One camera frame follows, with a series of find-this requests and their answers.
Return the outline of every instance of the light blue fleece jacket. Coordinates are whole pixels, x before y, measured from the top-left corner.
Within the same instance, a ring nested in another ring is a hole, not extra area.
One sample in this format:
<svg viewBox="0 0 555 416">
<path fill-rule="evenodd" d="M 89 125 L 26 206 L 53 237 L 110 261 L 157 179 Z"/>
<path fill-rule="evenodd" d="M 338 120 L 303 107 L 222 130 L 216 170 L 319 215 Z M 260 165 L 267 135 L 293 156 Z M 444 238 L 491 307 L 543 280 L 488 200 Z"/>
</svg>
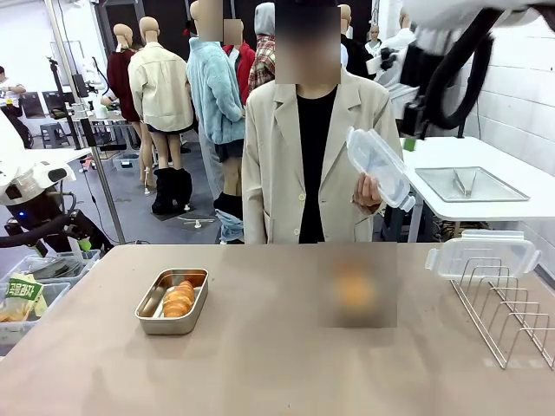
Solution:
<svg viewBox="0 0 555 416">
<path fill-rule="evenodd" d="M 232 62 L 218 42 L 192 37 L 189 44 L 187 77 L 206 137 L 215 145 L 244 139 L 243 105 Z"/>
</svg>

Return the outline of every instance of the plaid shirt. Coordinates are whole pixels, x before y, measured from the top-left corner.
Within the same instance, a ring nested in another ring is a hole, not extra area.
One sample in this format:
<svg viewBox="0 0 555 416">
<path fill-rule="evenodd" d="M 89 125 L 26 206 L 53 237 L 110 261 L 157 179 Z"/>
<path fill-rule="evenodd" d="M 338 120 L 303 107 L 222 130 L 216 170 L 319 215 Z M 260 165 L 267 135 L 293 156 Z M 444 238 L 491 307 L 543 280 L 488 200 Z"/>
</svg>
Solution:
<svg viewBox="0 0 555 416">
<path fill-rule="evenodd" d="M 276 42 L 274 36 L 257 36 L 257 54 L 249 73 L 249 93 L 272 81 L 276 76 Z"/>
</svg>

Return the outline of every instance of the gray stool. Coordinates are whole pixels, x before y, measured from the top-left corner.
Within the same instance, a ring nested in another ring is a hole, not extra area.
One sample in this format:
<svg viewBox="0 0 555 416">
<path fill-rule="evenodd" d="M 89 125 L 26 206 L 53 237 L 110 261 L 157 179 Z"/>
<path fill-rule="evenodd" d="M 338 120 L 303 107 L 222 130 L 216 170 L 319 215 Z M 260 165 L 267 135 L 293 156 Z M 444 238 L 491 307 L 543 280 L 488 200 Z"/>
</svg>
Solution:
<svg viewBox="0 0 555 416">
<path fill-rule="evenodd" d="M 52 148 L 57 148 L 67 143 L 69 146 L 68 136 L 63 132 L 60 123 L 49 123 L 41 125 L 42 147 L 46 149 L 46 145 L 50 144 Z"/>
</svg>

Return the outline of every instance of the metal dish rack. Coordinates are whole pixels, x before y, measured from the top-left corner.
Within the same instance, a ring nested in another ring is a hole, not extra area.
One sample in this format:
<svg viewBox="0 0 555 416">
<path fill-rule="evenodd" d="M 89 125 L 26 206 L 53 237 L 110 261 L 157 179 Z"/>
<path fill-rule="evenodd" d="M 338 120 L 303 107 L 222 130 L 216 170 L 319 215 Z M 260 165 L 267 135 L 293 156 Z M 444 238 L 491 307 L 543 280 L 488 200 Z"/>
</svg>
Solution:
<svg viewBox="0 0 555 416">
<path fill-rule="evenodd" d="M 469 276 L 467 272 L 473 263 L 478 265 L 472 268 Z M 486 270 L 494 273 L 494 276 L 492 273 L 485 273 Z M 555 331 L 555 328 L 550 328 L 551 317 L 541 312 L 539 303 L 530 300 L 528 289 L 520 288 L 519 279 L 510 275 L 509 268 L 503 265 L 500 258 L 474 257 L 466 262 L 460 279 L 453 279 L 450 282 L 501 368 L 506 369 L 509 365 L 517 340 L 520 334 L 524 333 L 539 351 L 547 366 L 553 370 L 555 356 L 551 355 L 545 347 L 547 336 Z M 508 338 L 506 342 L 507 323 L 511 319 L 516 320 L 519 329 L 514 337 Z M 503 322 L 498 334 L 493 333 L 495 322 L 498 325 Z"/>
</svg>

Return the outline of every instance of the transparent tray lid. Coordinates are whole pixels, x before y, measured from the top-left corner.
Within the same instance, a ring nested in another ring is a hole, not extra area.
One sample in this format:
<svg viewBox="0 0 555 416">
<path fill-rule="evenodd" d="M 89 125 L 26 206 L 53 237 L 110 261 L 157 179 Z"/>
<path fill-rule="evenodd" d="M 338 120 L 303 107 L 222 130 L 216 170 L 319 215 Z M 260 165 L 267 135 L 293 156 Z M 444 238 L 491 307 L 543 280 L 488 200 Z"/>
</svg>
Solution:
<svg viewBox="0 0 555 416">
<path fill-rule="evenodd" d="M 415 206 L 405 164 L 376 130 L 365 132 L 353 127 L 347 133 L 347 154 L 359 173 L 378 179 L 378 192 L 392 208 L 409 212 Z"/>
<path fill-rule="evenodd" d="M 524 232 L 469 230 L 430 250 L 425 267 L 449 279 L 521 277 L 538 265 L 540 254 Z"/>
</svg>

